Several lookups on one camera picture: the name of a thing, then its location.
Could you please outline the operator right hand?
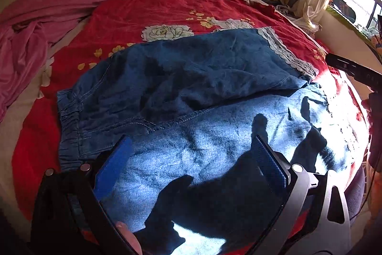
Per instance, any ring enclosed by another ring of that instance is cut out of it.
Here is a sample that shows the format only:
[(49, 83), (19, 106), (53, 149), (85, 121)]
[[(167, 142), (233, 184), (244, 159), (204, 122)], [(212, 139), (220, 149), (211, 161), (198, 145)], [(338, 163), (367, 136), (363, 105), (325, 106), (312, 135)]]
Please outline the operator right hand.
[(363, 108), (367, 112), (368, 122), (371, 123), (372, 122), (372, 113), (371, 113), (371, 107), (370, 107), (369, 100), (368, 99), (362, 100), (361, 105), (363, 106)]

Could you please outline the operator left hand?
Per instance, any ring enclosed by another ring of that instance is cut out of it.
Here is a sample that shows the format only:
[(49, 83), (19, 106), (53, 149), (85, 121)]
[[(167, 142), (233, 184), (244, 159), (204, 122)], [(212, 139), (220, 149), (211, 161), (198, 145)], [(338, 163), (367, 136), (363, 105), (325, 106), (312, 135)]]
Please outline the operator left hand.
[(115, 225), (118, 231), (122, 234), (125, 240), (132, 246), (132, 248), (137, 252), (137, 254), (142, 255), (143, 251), (140, 246), (140, 243), (138, 242), (138, 239), (135, 237), (135, 235), (127, 227), (127, 225), (120, 221), (116, 222)]

